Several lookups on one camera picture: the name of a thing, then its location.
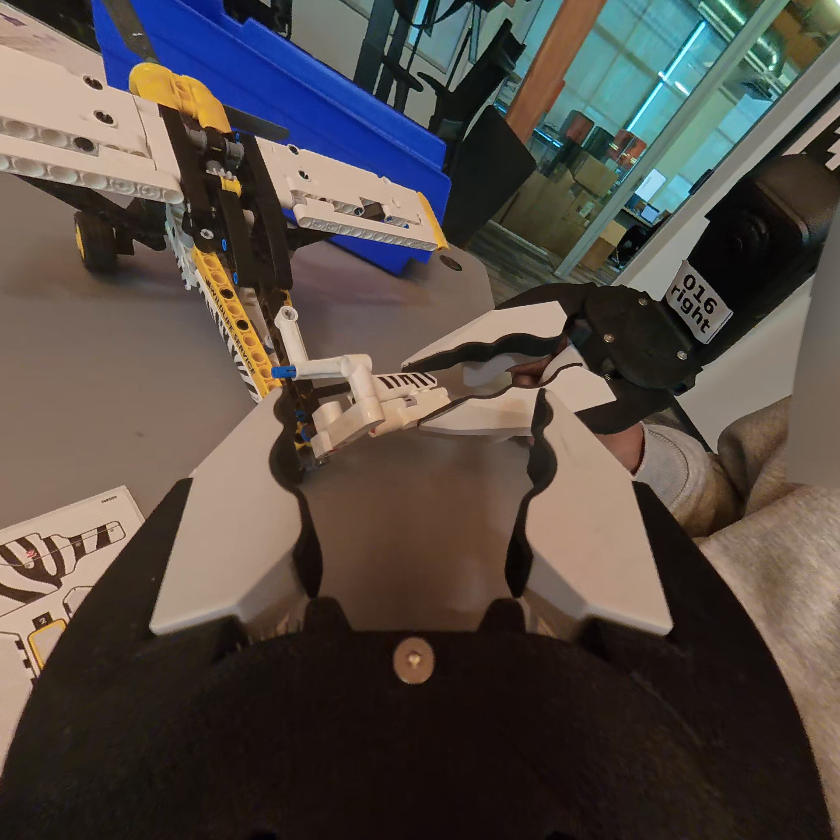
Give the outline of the wooden column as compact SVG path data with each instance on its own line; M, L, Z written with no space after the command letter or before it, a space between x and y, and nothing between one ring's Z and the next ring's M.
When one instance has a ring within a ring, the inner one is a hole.
M565 84L574 58L591 33L606 1L562 1L507 109L506 123L527 144Z

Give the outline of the computer monitor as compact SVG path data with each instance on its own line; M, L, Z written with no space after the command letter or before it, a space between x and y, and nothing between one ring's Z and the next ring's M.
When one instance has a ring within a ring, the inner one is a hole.
M654 205L654 197L666 183L666 176L659 170L653 169L639 184L636 191L626 202L625 207L646 224L653 225L661 211Z

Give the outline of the person's right forearm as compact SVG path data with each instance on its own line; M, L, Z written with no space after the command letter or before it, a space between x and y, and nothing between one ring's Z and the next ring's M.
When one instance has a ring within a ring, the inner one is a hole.
M676 428L651 423L596 438L703 542L748 520L770 521L795 498L797 487L786 480L790 408L788 396L731 423L716 453Z

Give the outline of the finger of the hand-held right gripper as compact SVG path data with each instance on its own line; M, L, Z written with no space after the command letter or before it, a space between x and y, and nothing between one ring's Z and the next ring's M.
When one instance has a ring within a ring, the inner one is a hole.
M551 380L536 388L512 384L493 395L470 395L447 404L419 421L425 432L485 436L498 440L527 437L541 390L558 397L573 413L610 405L616 396L609 384L580 360L564 360Z
M553 355L568 318L557 301L494 309L415 352L401 370L460 367L464 386L478 389L498 382L514 366Z

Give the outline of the zebra-striped sticker sheet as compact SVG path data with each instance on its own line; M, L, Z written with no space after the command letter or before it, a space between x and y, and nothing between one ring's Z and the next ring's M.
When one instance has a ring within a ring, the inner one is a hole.
M2 703L26 697L92 587L144 523L126 486L2 530Z

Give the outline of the black office chair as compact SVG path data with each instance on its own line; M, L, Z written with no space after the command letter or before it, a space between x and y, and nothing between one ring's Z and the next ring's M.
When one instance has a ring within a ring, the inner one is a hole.
M515 70L524 44L505 18L475 65L454 89L428 74L436 106L427 126L446 144L450 192L441 227L452 245L466 244L528 180L536 161L490 96Z

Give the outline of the white zebra-striped lego sub-assembly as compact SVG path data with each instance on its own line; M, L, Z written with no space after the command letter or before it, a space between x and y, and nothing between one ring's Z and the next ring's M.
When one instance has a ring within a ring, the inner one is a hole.
M375 438L414 427L450 404L447 390L432 375L373 374L371 358L364 354L299 361L276 373L295 382L340 378L350 386L348 408L332 401L313 414L317 433L311 448L318 460L364 435Z

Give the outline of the blue plastic bin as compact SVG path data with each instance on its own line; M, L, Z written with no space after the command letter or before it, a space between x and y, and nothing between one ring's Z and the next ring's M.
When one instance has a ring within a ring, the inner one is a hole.
M164 104L191 103L197 79L215 99L289 130L306 150L384 175L425 195L438 220L450 180L445 145L262 24L239 24L222 2L92 2L108 83L130 89L150 49L174 82Z

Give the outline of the person's grey clothing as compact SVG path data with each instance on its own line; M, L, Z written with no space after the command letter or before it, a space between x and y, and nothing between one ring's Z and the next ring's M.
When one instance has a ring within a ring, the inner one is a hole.
M747 610L791 690L838 837L838 491L802 486L746 512L716 481L692 517L702 552Z

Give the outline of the stack of cardboard boxes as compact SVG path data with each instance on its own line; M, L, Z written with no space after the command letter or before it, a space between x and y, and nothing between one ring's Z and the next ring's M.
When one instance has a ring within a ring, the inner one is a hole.
M585 150L549 173L533 171L492 218L559 269L605 208L617 171Z

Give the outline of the white yellow lego plane model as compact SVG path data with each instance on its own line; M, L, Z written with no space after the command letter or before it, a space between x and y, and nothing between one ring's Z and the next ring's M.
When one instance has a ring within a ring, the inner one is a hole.
M187 288L212 313L253 399L290 393L296 447L314 412L351 405L340 378L281 379L309 360L291 304L291 257L335 235L435 253L448 246L426 197L370 171L278 143L288 131L224 105L197 79L191 103L146 61L130 89L2 46L2 172L76 209L77 247L94 273L133 245L171 247Z

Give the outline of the person's right hand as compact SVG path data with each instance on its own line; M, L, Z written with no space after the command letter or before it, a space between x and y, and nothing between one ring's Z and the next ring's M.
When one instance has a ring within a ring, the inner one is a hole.
M511 376L512 385L532 389L548 382L564 365L564 361L560 356L561 354L548 356L540 360L511 367L508 372Z

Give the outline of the black desk stand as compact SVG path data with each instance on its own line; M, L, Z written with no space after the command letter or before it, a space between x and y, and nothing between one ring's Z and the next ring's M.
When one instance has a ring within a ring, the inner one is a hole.
M353 83L384 104L404 113L411 91L422 92L423 84L408 65L403 51L414 28L418 1L373 1L353 73Z

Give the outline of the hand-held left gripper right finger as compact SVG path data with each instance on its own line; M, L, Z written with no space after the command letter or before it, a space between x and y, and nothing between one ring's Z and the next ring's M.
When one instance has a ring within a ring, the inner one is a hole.
M630 474L561 399L539 391L507 550L528 629L580 636L594 620L666 636L673 620Z

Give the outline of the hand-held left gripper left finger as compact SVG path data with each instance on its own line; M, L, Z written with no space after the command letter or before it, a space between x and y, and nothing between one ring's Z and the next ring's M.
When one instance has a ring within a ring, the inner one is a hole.
M322 549L296 448L290 394L260 402L193 471L150 620L157 636L234 618L276 636L319 595Z

